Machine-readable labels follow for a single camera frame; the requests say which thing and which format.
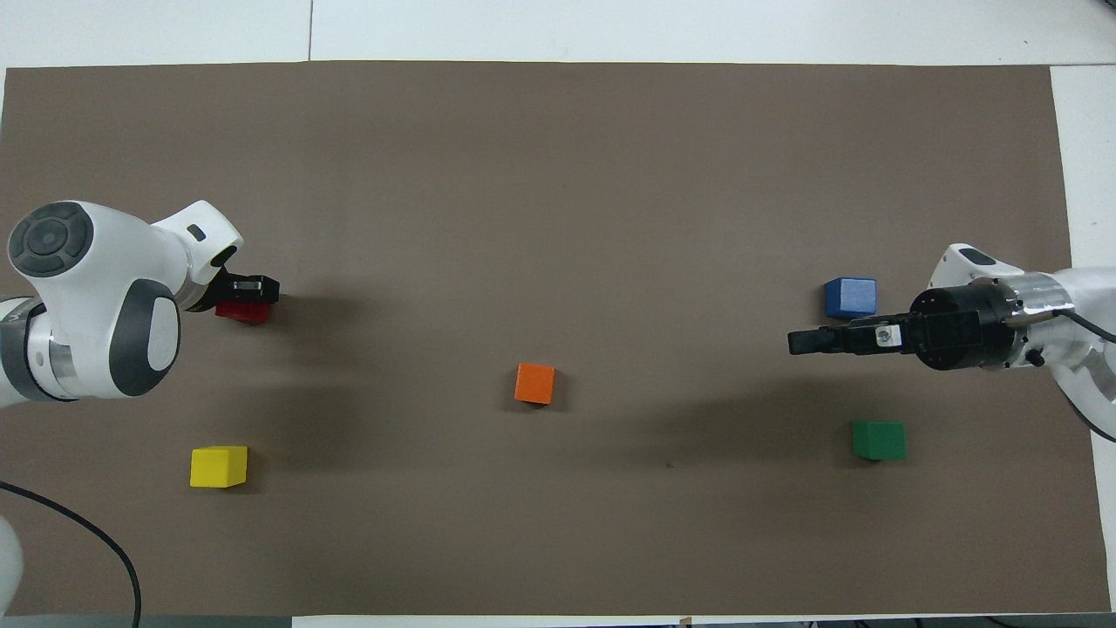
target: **green cube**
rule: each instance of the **green cube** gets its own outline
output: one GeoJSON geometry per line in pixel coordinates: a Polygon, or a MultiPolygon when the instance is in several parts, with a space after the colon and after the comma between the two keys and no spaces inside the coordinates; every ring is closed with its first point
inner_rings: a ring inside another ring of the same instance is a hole
{"type": "Polygon", "coordinates": [[[906,428],[886,422],[853,422],[853,453],[868,461],[905,461],[906,428]]]}

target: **blue cube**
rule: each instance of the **blue cube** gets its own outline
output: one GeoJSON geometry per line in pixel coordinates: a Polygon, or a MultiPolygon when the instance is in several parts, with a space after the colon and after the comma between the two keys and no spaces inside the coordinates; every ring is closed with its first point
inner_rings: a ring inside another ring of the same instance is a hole
{"type": "Polygon", "coordinates": [[[826,283],[826,317],[859,319],[876,312],[876,280],[837,277],[826,283]]]}

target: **white tile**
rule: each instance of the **white tile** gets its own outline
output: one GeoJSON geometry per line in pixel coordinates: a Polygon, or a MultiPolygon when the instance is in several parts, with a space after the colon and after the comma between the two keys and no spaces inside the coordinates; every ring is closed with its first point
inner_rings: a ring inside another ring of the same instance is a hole
{"type": "Polygon", "coordinates": [[[316,0],[312,59],[1116,62],[1097,0],[316,0]]]}
{"type": "Polygon", "coordinates": [[[299,61],[309,36],[310,0],[0,0],[0,74],[9,67],[299,61]]]}
{"type": "MultiPolygon", "coordinates": [[[[1050,68],[1074,265],[1116,265],[1116,67],[1050,68]]],[[[1116,445],[1094,435],[1108,589],[1116,607],[1116,445]]]]}

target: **yellow cube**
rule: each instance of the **yellow cube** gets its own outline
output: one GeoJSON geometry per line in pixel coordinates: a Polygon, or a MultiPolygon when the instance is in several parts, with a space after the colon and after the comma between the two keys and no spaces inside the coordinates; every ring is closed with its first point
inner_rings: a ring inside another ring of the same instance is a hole
{"type": "Polygon", "coordinates": [[[228,489],[248,480],[248,447],[222,445],[190,455],[190,486],[228,489]]]}

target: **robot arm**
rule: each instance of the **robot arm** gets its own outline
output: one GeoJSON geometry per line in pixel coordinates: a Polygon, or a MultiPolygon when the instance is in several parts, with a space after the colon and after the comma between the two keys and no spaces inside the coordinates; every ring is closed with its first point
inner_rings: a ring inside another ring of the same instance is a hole
{"type": "MultiPolygon", "coordinates": [[[[85,201],[33,211],[8,242],[39,296],[0,299],[0,407],[154,388],[177,357],[179,308],[235,297],[246,277],[224,263],[242,243],[205,201],[153,224],[85,201]]],[[[254,299],[275,302],[278,283],[256,279],[254,299]]]]}
{"type": "Polygon", "coordinates": [[[963,243],[908,311],[791,332],[790,354],[915,355],[936,370],[1049,367],[1081,418],[1116,435],[1116,268],[1026,272],[963,243]]]}

